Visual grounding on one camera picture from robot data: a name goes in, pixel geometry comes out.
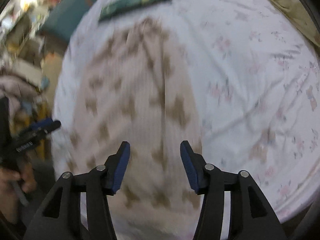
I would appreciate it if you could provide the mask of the person's left hand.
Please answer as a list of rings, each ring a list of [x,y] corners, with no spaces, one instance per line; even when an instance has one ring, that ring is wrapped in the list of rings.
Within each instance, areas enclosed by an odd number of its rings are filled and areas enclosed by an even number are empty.
[[[20,202],[12,182],[21,179],[24,181],[22,184],[24,193],[30,193],[36,189],[37,182],[31,163],[23,164],[20,172],[1,167],[1,213],[11,224],[16,224],[18,221]]]

